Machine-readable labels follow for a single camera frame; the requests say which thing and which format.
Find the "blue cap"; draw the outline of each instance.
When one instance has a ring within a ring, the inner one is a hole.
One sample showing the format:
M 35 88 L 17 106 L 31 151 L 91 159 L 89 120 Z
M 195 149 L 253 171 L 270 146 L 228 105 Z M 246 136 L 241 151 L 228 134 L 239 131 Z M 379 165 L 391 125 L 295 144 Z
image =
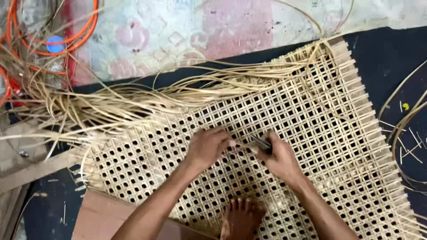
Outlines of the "blue cap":
M 52 36 L 50 38 L 47 39 L 46 42 L 48 43 L 57 43 L 57 42 L 62 42 L 63 39 L 59 36 Z M 58 52 L 62 52 L 65 49 L 65 44 L 58 44 L 58 45 L 46 45 L 47 50 L 51 53 L 58 53 Z

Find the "foot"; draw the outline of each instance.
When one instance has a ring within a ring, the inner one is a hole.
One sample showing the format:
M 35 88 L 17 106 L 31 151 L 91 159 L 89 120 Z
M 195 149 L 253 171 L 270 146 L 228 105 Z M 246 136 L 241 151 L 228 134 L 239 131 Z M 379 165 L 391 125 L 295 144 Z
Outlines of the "foot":
M 261 224 L 266 211 L 250 199 L 232 199 L 225 207 L 221 240 L 253 239 L 254 231 Z

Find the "hand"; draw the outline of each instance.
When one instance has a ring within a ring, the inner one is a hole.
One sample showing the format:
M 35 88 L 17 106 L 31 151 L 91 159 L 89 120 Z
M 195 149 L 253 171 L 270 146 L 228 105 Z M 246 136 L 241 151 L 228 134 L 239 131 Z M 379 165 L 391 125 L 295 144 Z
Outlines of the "hand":
M 306 176 L 295 159 L 294 151 L 289 143 L 283 142 L 274 132 L 268 132 L 267 139 L 273 146 L 272 154 L 265 153 L 259 147 L 257 157 L 265 162 L 270 172 L 283 179 L 292 189 L 295 188 Z
M 212 166 L 223 150 L 235 145 L 233 138 L 222 128 L 201 129 L 191 138 L 184 162 L 198 175 Z

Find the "woven cane mesh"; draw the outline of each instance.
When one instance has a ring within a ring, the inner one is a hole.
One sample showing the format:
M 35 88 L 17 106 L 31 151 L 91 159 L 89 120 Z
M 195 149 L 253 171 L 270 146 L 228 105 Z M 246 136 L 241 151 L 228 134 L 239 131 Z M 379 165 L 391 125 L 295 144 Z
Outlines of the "woven cane mesh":
M 307 45 L 273 61 L 307 59 L 313 49 L 314 44 Z M 308 214 L 290 188 L 247 147 L 250 135 L 262 137 L 273 129 L 291 144 L 305 175 L 360 238 L 416 238 L 419 228 L 355 61 L 345 42 L 332 49 L 333 55 L 321 50 L 306 77 L 316 100 L 298 77 L 279 80 L 270 91 L 168 116 L 166 127 L 132 128 L 126 137 L 92 149 L 94 167 L 91 170 L 86 160 L 85 171 L 93 171 L 90 185 L 140 204 L 184 159 L 194 132 L 223 126 L 244 146 L 229 148 L 188 185 L 170 216 L 217 236 L 226 203 L 238 196 L 251 197 L 268 209 L 254 238 L 316 239 Z M 305 71 L 302 67 L 292 74 Z M 348 120 L 333 117 L 317 100 Z

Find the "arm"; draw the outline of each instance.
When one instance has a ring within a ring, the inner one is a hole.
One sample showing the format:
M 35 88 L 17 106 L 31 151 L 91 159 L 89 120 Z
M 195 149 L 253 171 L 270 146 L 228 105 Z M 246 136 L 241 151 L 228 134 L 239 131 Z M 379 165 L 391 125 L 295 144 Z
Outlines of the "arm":
M 268 155 L 259 149 L 257 157 L 266 163 L 272 173 L 292 188 L 313 222 L 319 239 L 359 239 L 338 214 L 323 201 L 310 179 L 303 174 L 289 143 L 282 142 L 274 132 L 268 133 L 268 139 L 273 145 L 273 153 Z
M 223 129 L 204 129 L 191 139 L 188 154 L 170 177 L 123 223 L 113 240 L 153 240 L 186 187 L 235 142 Z

